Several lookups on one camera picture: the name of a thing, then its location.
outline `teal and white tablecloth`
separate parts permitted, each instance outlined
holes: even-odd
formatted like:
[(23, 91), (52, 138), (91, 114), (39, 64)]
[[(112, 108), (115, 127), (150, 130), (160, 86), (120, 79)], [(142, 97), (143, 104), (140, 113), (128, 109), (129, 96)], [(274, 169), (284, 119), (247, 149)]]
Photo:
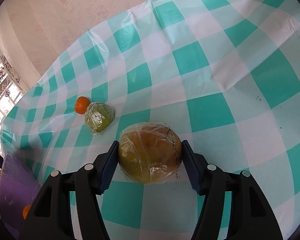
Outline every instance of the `teal and white tablecloth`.
[[(114, 122), (93, 137), (79, 96)], [(300, 223), (300, 5), (297, 0), (149, 0), (84, 33), (4, 120), (4, 151), (39, 183), (107, 152), (125, 127), (165, 122), (224, 171), (250, 170), (287, 239)], [(227, 232), (226, 194), (219, 238)], [(203, 198), (180, 178), (143, 185), (117, 168), (98, 197), (113, 240), (190, 239)], [(75, 195), (74, 231), (80, 238)]]

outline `wall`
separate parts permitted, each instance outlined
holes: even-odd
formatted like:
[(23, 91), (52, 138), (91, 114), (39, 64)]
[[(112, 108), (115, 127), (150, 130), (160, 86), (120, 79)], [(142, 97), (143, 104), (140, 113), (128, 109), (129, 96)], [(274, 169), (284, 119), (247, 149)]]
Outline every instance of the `wall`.
[(28, 87), (85, 31), (145, 0), (5, 0), (0, 48)]

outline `floral curtain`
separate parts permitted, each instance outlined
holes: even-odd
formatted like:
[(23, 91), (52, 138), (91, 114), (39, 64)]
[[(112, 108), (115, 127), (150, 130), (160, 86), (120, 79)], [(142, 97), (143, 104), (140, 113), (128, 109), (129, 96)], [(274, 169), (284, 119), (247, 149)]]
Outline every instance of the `floral curtain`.
[(4, 96), (8, 97), (10, 91), (8, 85), (13, 82), (20, 89), (21, 93), (25, 93), (21, 87), (18, 85), (20, 82), (20, 77), (15, 74), (10, 63), (7, 61), (4, 55), (1, 56), (2, 65), (0, 66), (0, 95), (4, 93)]

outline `mandarin orange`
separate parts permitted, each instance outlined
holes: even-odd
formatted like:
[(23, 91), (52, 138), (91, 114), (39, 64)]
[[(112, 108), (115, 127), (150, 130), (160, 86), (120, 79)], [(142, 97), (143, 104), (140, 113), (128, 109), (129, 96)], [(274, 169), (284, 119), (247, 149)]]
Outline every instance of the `mandarin orange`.
[(90, 105), (90, 100), (86, 97), (79, 97), (74, 105), (74, 110), (78, 114), (84, 114)]
[(31, 205), (26, 205), (24, 208), (23, 208), (23, 211), (22, 211), (22, 216), (23, 216), (23, 219), (26, 220), (26, 217), (29, 213), (29, 210), (31, 208)]

